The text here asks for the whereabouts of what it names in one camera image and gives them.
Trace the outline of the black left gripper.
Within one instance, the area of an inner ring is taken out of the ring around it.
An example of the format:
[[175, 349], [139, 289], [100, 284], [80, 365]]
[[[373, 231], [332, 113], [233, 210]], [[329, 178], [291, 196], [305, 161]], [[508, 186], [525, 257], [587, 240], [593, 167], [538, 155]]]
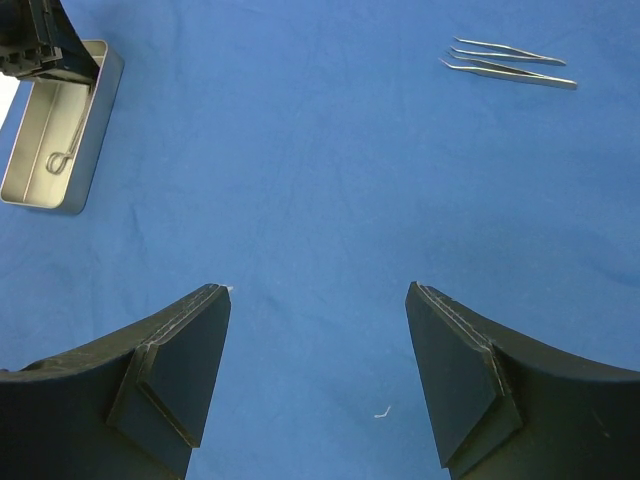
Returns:
[[1, 73], [19, 80], [92, 84], [98, 64], [59, 1], [2, 0]]

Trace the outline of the steel tweezers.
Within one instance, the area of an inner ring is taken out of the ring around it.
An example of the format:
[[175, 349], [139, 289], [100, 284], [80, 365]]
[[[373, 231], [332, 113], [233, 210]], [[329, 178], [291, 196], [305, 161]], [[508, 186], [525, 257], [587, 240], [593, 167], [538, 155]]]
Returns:
[[499, 59], [513, 62], [538, 63], [552, 66], [567, 65], [567, 63], [562, 59], [529, 52], [509, 45], [463, 39], [459, 37], [455, 37], [454, 40], [460, 44], [472, 45], [482, 48], [481, 51], [473, 51], [451, 46], [450, 50], [452, 52], [455, 52], [456, 54], [464, 54], [486, 59]]
[[444, 59], [441, 63], [451, 70], [475, 74], [482, 77], [505, 80], [515, 83], [553, 87], [564, 90], [576, 90], [578, 83], [564, 78], [552, 77], [541, 73], [509, 67], [503, 64], [489, 62], [467, 57], [458, 57], [458, 60], [466, 61], [467, 65], [454, 65]]

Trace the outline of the blue surgical cloth wrap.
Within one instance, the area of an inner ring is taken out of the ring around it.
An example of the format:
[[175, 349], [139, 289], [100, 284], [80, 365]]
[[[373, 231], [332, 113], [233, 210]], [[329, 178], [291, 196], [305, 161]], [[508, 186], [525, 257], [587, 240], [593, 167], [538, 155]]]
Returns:
[[[637, 2], [64, 7], [125, 68], [84, 211], [1, 208], [4, 368], [227, 285], [192, 479], [446, 478], [404, 306], [415, 281], [638, 368]], [[482, 48], [455, 37], [567, 65], [456, 54]], [[441, 63], [455, 57], [578, 88]]]

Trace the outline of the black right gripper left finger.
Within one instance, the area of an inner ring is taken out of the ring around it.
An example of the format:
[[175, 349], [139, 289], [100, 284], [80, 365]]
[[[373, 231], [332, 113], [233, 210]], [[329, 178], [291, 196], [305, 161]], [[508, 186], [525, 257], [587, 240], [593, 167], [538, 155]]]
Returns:
[[182, 479], [201, 445], [229, 325], [204, 285], [72, 350], [1, 374], [5, 479]]

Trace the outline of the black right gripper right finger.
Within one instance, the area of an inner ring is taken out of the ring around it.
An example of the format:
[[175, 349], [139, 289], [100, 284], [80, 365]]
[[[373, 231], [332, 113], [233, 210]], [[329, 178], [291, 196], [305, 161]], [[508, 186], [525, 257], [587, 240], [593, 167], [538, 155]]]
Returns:
[[639, 375], [409, 287], [406, 313], [441, 466], [454, 479], [635, 479]]

